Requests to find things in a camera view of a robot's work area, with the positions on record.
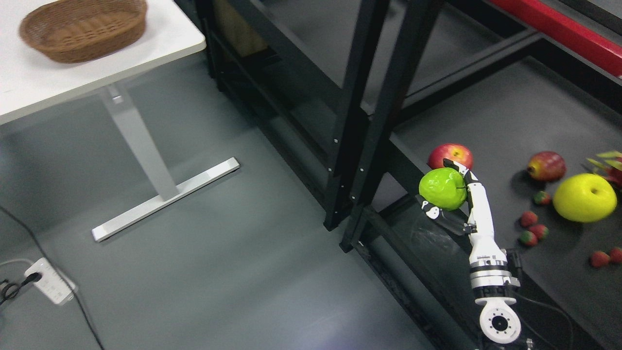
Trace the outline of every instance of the dragon fruit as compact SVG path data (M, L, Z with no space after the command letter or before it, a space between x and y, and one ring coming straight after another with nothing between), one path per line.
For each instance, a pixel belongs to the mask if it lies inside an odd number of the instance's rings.
M601 158L607 165L592 158L587 158L587 160L595 166L592 171L605 178L605 180L609 181L618 189L622 189L622 153L611 151L600 153L596 156ZM605 175L599 174L599 171L603 171Z

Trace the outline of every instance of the power strip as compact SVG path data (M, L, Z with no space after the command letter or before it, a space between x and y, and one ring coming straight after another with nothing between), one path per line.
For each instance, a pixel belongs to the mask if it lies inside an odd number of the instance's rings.
M45 296L47 296L49 300L52 300L52 303L55 303L56 305L64 305L66 302L73 299L72 289L76 291L78 288L74 282L70 281L67 276L65 276L65 274L61 273L65 281L67 281L67 283L71 286L71 289L69 289L67 284L58 275L59 272L54 270L46 258L37 260L33 266L29 267L28 270L24 272L24 276L27 277L31 273L35 272L39 272L41 274L41 279L34 282L34 285Z

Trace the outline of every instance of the robotic arm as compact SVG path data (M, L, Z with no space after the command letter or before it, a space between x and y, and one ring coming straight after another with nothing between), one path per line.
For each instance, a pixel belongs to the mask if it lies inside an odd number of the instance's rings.
M512 289L518 289L519 280L508 270L506 254L494 241L493 218L486 189L470 169L464 165L443 160L446 168L457 170L465 180L469 217L458 224L443 214L443 209L417 196L421 209L438 225L458 235L468 234L473 250L469 256L471 287L475 303L484 306L480 314L482 332L492 341L507 344L521 333L521 322L510 305L516 303Z

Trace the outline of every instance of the red metal bar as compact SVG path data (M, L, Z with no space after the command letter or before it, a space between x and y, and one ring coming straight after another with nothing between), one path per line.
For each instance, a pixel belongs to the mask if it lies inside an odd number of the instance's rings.
M607 72L622 75L622 47L539 0L490 0Z

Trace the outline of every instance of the black cable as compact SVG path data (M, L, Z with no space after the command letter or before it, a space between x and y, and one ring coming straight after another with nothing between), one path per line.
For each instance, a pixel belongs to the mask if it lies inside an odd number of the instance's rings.
M6 283L7 285L4 286L4 288L2 288L2 290L0 291L0 296L2 297L2 300L0 301L0 305L4 304L4 302L9 299L15 298L17 294L19 293L19 291L24 286L26 286L28 283L33 282L33 281L39 281L40 279L41 279L41 274L39 272L35 272L35 273L31 273L30 275L28 275L28 277L26 277L26 279L20 284L9 283L8 280L2 281L3 283Z
M97 332L93 328L91 321L89 321L88 316L86 315L86 311L84 310L84 307L82 306L82 302L80 301L80 298L78 297L76 292L73 290L73 288L69 285L69 282L67 282L66 279L63 277L63 275L58 272L58 269L56 268L55 264L52 263L50 258L45 253L45 250L43 250L43 248L41 247L41 244L39 243L39 240L37 239L37 237L35 237L34 232L30 229L30 227L28 227L25 223L23 223L15 215L10 213L3 206L0 206L0 210L3 211L6 215L8 215L15 222L17 222L21 227L23 227L24 230L26 230L26 232L28 232L28 234L30 235L30 238L32 239L32 241L35 243L35 245L39 249L39 252L41 253L41 255L43 255L43 257L50 263L50 266L58 273L58 276L60 277L60 279L63 280L63 282L67 285L67 287L72 291L73 297L76 299L76 302L78 303L78 307L80 307L80 311L82 312L82 317L84 317L86 325L88 326L88 329L91 331L91 334L93 335L93 338L97 342L97 345L100 347L101 350L106 350L101 343L100 337L97 335Z
M523 300L528 301L530 303L534 303L535 305L539 305L539 306L541 306L543 308L547 308L547 309L553 310L555 312L558 312L560 315L562 315L566 319L566 321L568 322L568 327L569 327L568 329L569 329L569 332L570 332L570 335L569 335L569 338L568 338L568 350L572 350L572 345L573 345L573 342L574 342L574 334L575 333L574 333L574 330L573 330L573 327L572 327L572 321L570 320L570 317L568 316L568 314L566 314L563 310L558 309L558 308L556 308L556 307L554 307L552 305L549 305L547 303L543 303L541 301L530 299L530 298L528 298L526 296L520 295L519 293L514 293L514 295L518 296L520 299L523 299ZM541 336L538 336L538 337L540 339L542 339L545 343L550 345L550 343L548 343Z
M545 342L546 345L548 345L551 349L553 350L559 350L559 348L557 346L554 346L550 341L546 340L545 337L543 337L542 335L540 335L540 333L536 332L536 330L529 325L529 323L527 323L527 321L525 321L524 318L521 317L521 315L516 314L518 316L518 318L521 320L521 322L527 326L527 328L529 328L529 330L531 331L531 333L533 333L535 336L537 336L538 338L540 338L541 341Z

